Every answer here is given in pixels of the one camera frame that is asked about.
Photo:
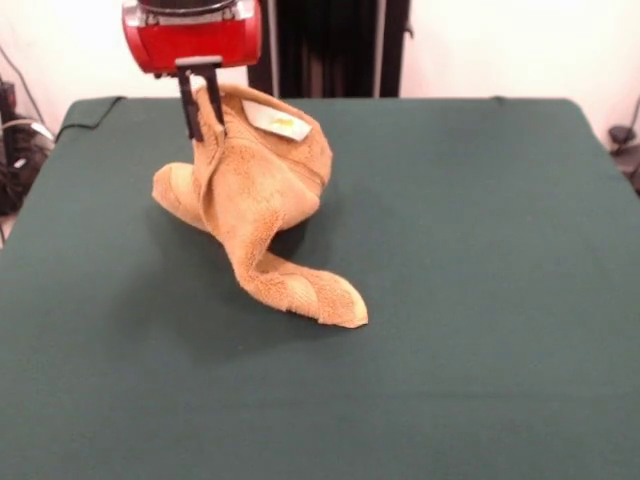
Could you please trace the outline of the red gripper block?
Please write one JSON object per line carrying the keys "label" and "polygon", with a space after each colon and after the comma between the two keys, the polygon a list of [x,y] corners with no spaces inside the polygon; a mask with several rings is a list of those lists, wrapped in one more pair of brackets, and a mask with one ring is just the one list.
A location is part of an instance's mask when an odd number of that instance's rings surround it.
{"label": "red gripper block", "polygon": [[[154,76],[175,75],[176,62],[216,57],[224,68],[253,65],[262,51],[258,1],[125,1],[122,28],[138,67]],[[207,66],[205,82],[216,120],[226,133],[219,64]],[[178,70],[180,97],[191,140],[203,140],[188,70]]]}

